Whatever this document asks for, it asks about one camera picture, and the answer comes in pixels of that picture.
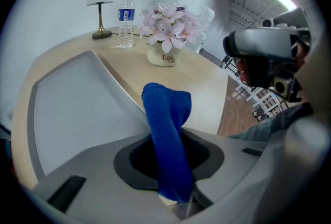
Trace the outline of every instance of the lamp base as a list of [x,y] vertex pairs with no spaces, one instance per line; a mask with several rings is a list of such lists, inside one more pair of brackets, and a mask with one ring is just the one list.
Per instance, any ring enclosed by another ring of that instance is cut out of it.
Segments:
[[97,39],[104,39],[104,38],[107,38],[107,37],[110,37],[112,35],[112,31],[107,31],[105,30],[104,31],[104,34],[101,34],[99,32],[95,32],[94,34],[92,34],[92,38],[94,40],[97,40]]

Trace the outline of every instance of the blue towel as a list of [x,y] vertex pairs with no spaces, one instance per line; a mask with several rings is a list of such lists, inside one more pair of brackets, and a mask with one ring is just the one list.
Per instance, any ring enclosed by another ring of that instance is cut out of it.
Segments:
[[159,194],[188,202],[193,176],[180,132],[191,113],[191,94],[149,83],[141,98],[158,160]]

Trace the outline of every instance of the white flower pot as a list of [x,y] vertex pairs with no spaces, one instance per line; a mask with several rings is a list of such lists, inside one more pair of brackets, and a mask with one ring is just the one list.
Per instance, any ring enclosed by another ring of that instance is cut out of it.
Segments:
[[180,49],[172,47],[168,54],[162,50],[161,43],[156,42],[153,46],[148,44],[147,59],[154,65],[171,67],[176,66],[179,60]]

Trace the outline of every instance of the bottle label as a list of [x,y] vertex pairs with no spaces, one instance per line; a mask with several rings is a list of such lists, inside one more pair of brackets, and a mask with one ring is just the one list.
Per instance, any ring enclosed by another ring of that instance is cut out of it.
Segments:
[[118,10],[118,20],[119,21],[133,21],[134,20],[134,10],[133,9]]

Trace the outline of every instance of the wooden table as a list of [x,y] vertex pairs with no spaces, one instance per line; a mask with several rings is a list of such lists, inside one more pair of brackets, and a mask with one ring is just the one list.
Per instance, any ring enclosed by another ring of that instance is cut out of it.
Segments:
[[22,184],[33,188],[37,183],[26,139],[27,107],[32,86],[54,67],[84,50],[93,49],[97,53],[109,72],[142,109],[141,93],[149,82],[190,92],[192,111],[184,127],[217,133],[227,91],[227,74],[188,48],[182,49],[177,66],[154,66],[146,57],[147,42],[147,37],[140,39],[135,36],[134,46],[122,49],[118,35],[92,40],[91,33],[87,33],[63,42],[35,59],[21,87],[12,121],[12,154]]

